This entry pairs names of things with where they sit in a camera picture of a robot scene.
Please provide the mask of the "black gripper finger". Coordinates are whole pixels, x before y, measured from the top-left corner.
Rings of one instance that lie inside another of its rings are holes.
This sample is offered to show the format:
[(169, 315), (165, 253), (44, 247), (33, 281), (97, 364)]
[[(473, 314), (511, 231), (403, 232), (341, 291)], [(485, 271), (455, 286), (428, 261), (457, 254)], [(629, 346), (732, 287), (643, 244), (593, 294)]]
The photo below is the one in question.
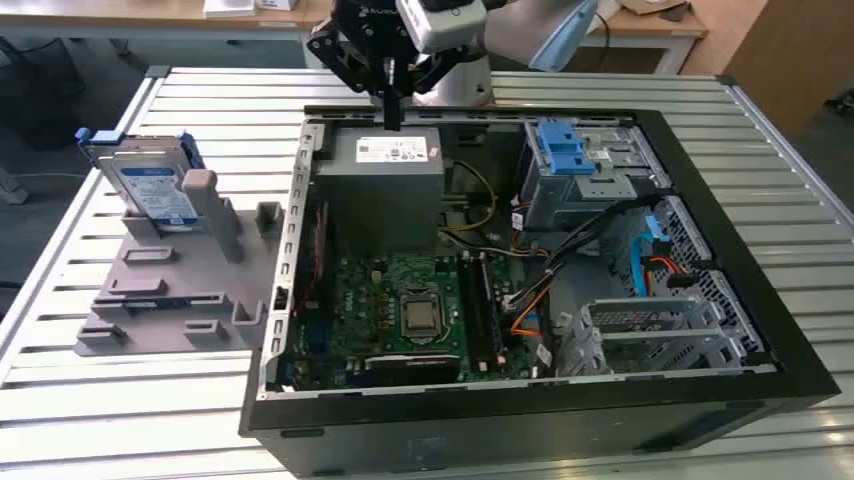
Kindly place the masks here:
[(309, 52), (356, 93), (368, 93), (381, 109), (383, 126), (395, 130), (395, 92), (384, 58), (360, 53), (338, 40), (340, 30), (330, 18), (314, 26), (305, 43)]
[(416, 56), (393, 58), (393, 130), (399, 131), (404, 118), (405, 100), (415, 94), (425, 94), (461, 61), (461, 47), (439, 51), (425, 60)]

